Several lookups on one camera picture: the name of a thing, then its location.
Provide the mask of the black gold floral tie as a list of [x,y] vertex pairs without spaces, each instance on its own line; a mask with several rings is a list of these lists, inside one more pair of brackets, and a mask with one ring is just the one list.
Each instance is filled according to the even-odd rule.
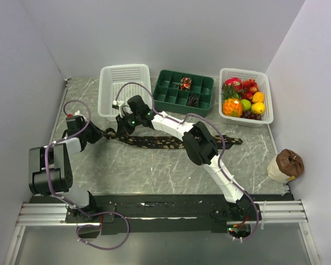
[[[117,140],[132,147],[142,149],[185,149],[183,142],[174,136],[128,136],[117,137],[116,131],[113,128],[105,130],[107,140]],[[232,138],[227,135],[222,135],[225,141],[225,149],[230,149],[233,145],[241,145],[242,139]],[[222,149],[222,141],[219,135],[214,135],[217,149]]]

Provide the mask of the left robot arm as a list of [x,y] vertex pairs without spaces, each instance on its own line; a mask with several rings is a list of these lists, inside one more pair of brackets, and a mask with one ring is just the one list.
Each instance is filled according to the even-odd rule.
[[73,182],[70,158],[82,152],[87,144],[106,137],[80,114],[69,114],[62,141],[52,147],[42,146],[29,150],[29,189],[33,195],[55,197],[66,203],[67,213],[85,222],[97,219],[98,207],[92,194]]

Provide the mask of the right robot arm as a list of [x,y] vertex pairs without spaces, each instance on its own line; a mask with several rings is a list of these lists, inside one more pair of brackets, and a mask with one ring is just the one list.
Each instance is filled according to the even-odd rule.
[[231,216],[242,220],[246,216],[258,216],[258,208],[248,193],[237,183],[222,161],[224,152],[219,153],[215,138],[212,137],[206,124],[213,129],[214,124],[201,118],[197,123],[179,120],[166,112],[150,109],[141,96],[136,95],[127,101],[131,113],[124,111],[125,102],[115,100],[112,107],[119,111],[117,136],[130,136],[139,125],[168,133],[182,141],[188,158],[201,166],[212,177],[220,188],[230,206]]

